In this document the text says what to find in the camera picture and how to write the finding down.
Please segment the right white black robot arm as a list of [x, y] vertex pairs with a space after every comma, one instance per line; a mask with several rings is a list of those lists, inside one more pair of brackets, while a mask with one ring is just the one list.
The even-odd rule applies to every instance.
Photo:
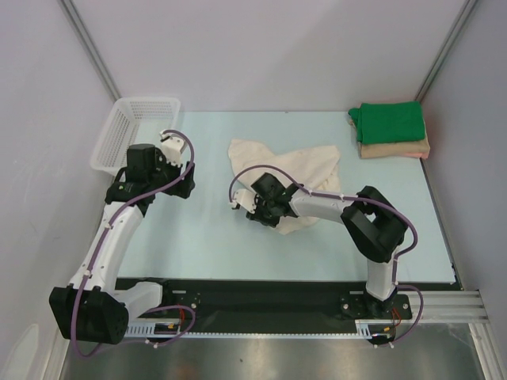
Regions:
[[366, 310], [373, 317], [385, 317], [393, 310], [397, 293], [395, 254], [409, 225], [376, 188], [366, 186], [349, 199], [301, 184], [284, 186], [271, 173], [264, 173], [250, 190], [236, 191], [233, 201], [237, 208], [246, 210], [248, 219], [272, 228], [283, 218], [308, 217], [342, 224], [368, 262]]

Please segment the cream white t shirt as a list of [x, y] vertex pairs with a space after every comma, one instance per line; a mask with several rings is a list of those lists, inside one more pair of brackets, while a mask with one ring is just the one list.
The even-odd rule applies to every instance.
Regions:
[[[341, 154], [336, 146], [317, 146], [293, 150], [284, 154], [274, 154], [264, 143], [252, 140], [232, 139], [228, 147], [228, 157], [234, 175], [255, 165], [272, 165], [282, 169], [305, 188], [324, 192], [340, 192], [338, 162]], [[239, 177], [239, 182], [253, 191], [251, 184], [263, 173], [273, 174], [284, 187], [291, 181], [283, 174], [266, 168], [252, 169]], [[312, 217], [283, 217], [274, 230], [279, 234], [290, 234], [314, 225], [318, 221]]]

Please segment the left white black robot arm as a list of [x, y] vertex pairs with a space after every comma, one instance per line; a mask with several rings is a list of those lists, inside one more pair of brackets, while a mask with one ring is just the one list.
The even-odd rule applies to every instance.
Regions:
[[132, 320], [150, 310], [164, 317], [175, 307], [175, 297], [159, 283], [141, 281], [117, 291], [116, 280], [156, 195], [189, 198], [195, 163], [174, 164], [168, 154], [147, 143], [130, 146], [126, 158], [107, 189], [101, 224], [86, 258], [69, 284], [54, 287], [49, 296], [59, 331], [72, 344], [118, 344]]

